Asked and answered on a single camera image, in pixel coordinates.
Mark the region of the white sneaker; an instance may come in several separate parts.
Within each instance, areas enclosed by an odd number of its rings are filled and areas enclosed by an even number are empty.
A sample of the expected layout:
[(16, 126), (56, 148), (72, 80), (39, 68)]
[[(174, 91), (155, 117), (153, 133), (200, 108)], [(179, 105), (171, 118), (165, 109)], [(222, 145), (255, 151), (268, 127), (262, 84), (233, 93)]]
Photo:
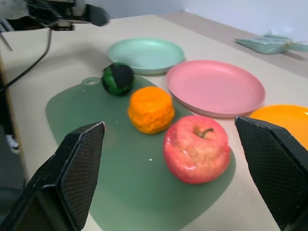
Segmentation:
[(13, 135), (8, 135), (8, 134), (6, 134), (4, 137), (11, 152), (14, 154), (19, 154), (20, 153), (19, 143), (16, 141), (15, 137)]

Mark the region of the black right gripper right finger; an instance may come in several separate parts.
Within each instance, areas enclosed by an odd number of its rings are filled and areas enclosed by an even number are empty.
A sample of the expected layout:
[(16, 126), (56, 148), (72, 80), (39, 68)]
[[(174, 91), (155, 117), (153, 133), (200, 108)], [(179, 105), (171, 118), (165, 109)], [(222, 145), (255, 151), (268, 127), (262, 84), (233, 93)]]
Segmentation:
[(281, 231), (308, 231), (308, 150), (285, 128), (235, 119), (250, 175)]

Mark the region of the orange fruit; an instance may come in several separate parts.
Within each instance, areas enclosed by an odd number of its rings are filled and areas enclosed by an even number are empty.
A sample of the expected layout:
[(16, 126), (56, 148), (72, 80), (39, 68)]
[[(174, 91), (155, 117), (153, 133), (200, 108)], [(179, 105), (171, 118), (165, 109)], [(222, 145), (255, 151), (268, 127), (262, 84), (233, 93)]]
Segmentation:
[(131, 95), (128, 116), (137, 130), (152, 135), (170, 126), (175, 116), (175, 108), (171, 96), (166, 91), (149, 86)]

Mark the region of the orange plate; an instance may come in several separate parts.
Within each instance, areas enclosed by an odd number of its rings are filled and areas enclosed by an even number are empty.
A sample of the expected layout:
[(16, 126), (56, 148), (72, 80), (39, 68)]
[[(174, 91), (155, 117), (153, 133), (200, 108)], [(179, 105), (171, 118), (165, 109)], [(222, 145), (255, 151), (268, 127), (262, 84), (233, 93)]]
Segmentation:
[(298, 105), (271, 105), (254, 111), (250, 117), (285, 128), (308, 150), (308, 108)]

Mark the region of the green plate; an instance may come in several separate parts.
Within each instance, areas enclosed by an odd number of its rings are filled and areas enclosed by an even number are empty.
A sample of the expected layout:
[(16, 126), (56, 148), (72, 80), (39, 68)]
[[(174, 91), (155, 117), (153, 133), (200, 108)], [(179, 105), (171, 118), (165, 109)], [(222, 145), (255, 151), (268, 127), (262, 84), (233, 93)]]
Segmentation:
[(155, 38), (130, 38), (108, 50), (112, 62), (126, 63), (136, 74), (158, 75), (185, 61), (183, 49), (175, 43)]

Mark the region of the green cutting mat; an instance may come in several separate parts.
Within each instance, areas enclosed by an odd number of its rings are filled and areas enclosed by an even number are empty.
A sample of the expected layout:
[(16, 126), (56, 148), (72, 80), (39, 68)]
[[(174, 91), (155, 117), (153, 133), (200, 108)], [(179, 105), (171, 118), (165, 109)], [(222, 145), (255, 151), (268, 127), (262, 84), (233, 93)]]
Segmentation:
[(180, 231), (225, 192), (236, 169), (231, 156), (216, 180), (190, 185), (168, 170), (164, 133), (146, 135), (131, 123), (129, 95), (109, 94), (97, 78), (52, 97), (46, 116), (57, 143), (71, 131), (99, 121), (105, 135), (90, 214), (103, 231)]

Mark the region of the green black ball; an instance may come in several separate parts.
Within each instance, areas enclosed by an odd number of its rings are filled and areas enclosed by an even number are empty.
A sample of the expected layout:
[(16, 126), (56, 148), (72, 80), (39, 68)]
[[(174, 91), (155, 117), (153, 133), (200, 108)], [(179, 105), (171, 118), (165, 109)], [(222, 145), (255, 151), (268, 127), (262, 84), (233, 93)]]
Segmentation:
[(128, 94), (134, 88), (134, 72), (132, 68), (121, 62), (111, 63), (103, 70), (102, 85), (115, 96)]

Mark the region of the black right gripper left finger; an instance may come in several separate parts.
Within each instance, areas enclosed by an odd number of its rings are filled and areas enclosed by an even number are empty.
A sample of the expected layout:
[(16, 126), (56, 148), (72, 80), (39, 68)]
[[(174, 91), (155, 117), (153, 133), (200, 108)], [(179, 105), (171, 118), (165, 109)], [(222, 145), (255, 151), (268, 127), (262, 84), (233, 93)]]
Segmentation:
[(68, 133), (35, 172), (0, 231), (81, 231), (97, 186), (105, 123)]

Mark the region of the red apple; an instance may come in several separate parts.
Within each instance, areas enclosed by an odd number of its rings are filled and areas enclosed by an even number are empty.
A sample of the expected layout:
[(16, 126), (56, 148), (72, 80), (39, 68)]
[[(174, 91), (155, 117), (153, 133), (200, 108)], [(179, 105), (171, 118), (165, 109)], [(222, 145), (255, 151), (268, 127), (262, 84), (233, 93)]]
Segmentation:
[(217, 179), (229, 166), (231, 148), (226, 130), (215, 120), (184, 116), (164, 137), (163, 154), (170, 172), (188, 184)]

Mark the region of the pink plate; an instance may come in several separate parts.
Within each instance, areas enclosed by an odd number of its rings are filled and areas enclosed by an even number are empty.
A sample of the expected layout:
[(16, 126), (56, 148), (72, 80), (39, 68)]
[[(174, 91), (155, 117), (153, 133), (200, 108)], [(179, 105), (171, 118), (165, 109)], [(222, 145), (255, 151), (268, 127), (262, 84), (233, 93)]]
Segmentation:
[(219, 61), (187, 61), (166, 75), (173, 97), (206, 116), (231, 118), (260, 108), (266, 97), (262, 83), (251, 73)]

